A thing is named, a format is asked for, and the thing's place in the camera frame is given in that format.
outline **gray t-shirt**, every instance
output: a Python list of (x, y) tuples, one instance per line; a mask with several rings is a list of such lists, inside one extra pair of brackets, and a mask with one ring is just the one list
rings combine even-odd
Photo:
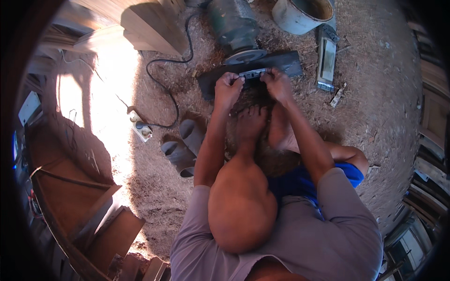
[(340, 168), (318, 183), (320, 211), (301, 196), (286, 196), (270, 239), (245, 254), (221, 250), (208, 224), (210, 188), (194, 187), (171, 249), (174, 281), (242, 281), (263, 257), (315, 280), (375, 280), (383, 258), (377, 222)]

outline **white outlet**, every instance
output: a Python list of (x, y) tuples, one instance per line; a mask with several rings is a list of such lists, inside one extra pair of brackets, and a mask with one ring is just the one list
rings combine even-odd
[(136, 128), (136, 122), (137, 121), (143, 122), (143, 121), (134, 110), (128, 113), (128, 117), (130, 118), (131, 128), (133, 129), (133, 131), (140, 137), (140, 139), (142, 139), (144, 143), (147, 142), (149, 138), (153, 136), (153, 132), (150, 129), (150, 127), (144, 126), (142, 127), (142, 129)]

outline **white bucket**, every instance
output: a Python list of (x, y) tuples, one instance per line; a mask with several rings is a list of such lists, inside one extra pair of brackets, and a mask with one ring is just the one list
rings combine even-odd
[(278, 0), (272, 15), (278, 26), (302, 35), (329, 21), (334, 14), (329, 0)]

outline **leg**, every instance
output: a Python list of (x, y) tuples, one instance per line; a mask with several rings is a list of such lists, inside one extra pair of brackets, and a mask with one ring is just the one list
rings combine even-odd
[[(290, 150), (300, 153), (294, 131), (282, 109), (277, 103), (272, 110), (270, 122), (269, 145), (272, 149)], [(353, 164), (365, 176), (369, 169), (369, 162), (364, 153), (356, 147), (345, 147), (339, 144), (325, 142), (335, 162)]]
[(236, 155), (219, 171), (211, 187), (208, 221), (219, 247), (243, 253), (264, 243), (277, 215), (277, 203), (266, 176), (253, 159), (265, 127), (267, 109), (251, 107), (238, 116)]

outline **bare foot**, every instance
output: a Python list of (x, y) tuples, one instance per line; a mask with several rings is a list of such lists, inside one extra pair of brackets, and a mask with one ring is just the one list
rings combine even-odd
[(292, 126), (284, 113), (283, 106), (275, 104), (269, 129), (269, 146), (276, 150), (290, 150), (300, 153)]
[(256, 142), (266, 125), (267, 108), (252, 106), (244, 109), (238, 114), (238, 124), (236, 127), (238, 149), (246, 149), (253, 153)]

